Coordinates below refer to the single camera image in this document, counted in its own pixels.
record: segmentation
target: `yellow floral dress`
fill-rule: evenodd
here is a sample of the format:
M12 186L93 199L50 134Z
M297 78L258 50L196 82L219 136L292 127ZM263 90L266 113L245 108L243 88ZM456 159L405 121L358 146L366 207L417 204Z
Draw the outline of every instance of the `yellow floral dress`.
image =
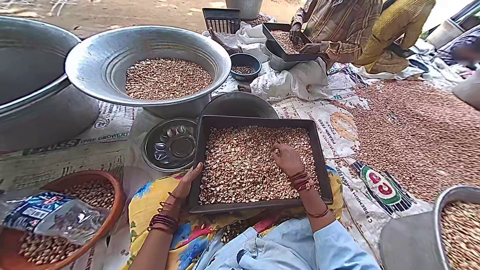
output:
M327 166L328 175L330 176L330 185L334 194L334 203L329 208L335 213L340 220L342 215L343 196L342 182L337 172ZM186 172L169 175L164 178L157 179L142 186L133 196L128 206L129 222L130 222L130 258L122 270L127 270L136 254L140 250L145 238L148 235L146 228L150 223L150 219L157 213L158 203L165 201L168 197L168 191L173 191L178 184L179 179ZM261 216L259 222L254 225L255 230L265 235L274 226L275 221L284 216L303 215L303 208L292 208L283 210L282 213L266 214ZM181 225L173 236L168 254L167 269L168 270L190 270L194 266L198 257L208 247L210 240L217 231L234 221L242 221L257 215L261 215L262 210L244 211L237 215L216 215L216 216L182 216L180 218Z

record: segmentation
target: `woman's right hand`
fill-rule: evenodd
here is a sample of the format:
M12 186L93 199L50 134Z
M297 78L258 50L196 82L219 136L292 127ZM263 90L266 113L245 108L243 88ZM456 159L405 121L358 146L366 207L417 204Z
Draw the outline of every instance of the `woman's right hand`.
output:
M274 152L275 149L278 149L279 155ZM270 151L277 166L280 167L288 177L303 171L300 155L293 147L286 144L275 143Z

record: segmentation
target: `black plastic tray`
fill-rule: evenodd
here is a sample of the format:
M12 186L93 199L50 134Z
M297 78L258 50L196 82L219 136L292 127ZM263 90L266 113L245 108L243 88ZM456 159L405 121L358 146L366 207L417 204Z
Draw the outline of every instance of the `black plastic tray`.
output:
M298 62L298 61L312 61L317 59L320 56L319 53L297 53L297 54L288 54L282 48L280 43L273 37L270 31L273 30L282 30L286 32L290 32L290 25L289 24L278 24L278 23L263 23L262 31L264 35L267 37L267 40L271 40L273 49L280 53L279 57L283 59L285 62ZM313 43L306 35L301 33L300 35L301 40L304 44Z
M240 10L202 8L207 30L215 33L234 34L240 28Z
M330 178L328 177L324 155L320 146L315 122L303 119L268 119L253 117L237 117L237 116L220 116L220 115L204 115L200 119L197 149L195 153L194 166L199 162L205 161L205 149L210 135L210 128L223 129L234 126L257 125L265 127L302 127L308 131L310 137L310 145L312 146L313 159L315 160L316 174L318 184L322 192L323 201L331 205L333 203L332 188L330 186ZM249 202L249 203L215 203L207 205L198 205L200 195L200 183L202 175L199 175L192 182L192 188L188 196L188 209L191 214L216 214L225 212L238 212L241 210L251 210L258 208L271 207L293 207L301 205L300 199L277 199L269 201Z

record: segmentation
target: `woman's hand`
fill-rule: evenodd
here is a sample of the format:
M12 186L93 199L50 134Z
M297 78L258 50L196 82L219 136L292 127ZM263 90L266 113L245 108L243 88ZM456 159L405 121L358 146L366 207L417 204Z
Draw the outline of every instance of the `woman's hand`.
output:
M274 152L275 149L278 149L280 156ZM300 155L293 147L275 143L270 150L275 163L288 177L303 171Z
M200 162L195 169L191 167L187 174L180 179L178 186L172 192L175 198L185 199L188 196L192 181L202 172L203 166L204 164Z

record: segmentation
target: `small black bowl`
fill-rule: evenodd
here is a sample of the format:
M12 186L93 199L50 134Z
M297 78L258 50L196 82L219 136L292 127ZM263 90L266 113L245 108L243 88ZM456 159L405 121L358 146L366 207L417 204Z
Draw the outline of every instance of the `small black bowl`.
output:
M232 75L232 77L235 80L251 82L256 77L258 77L258 73L262 68L262 63L260 62L260 60L258 60L258 58L248 53L241 52L241 53L232 54L230 55L230 60L232 61L232 67L233 66L249 66L255 71L251 74L240 74L230 70L230 75Z

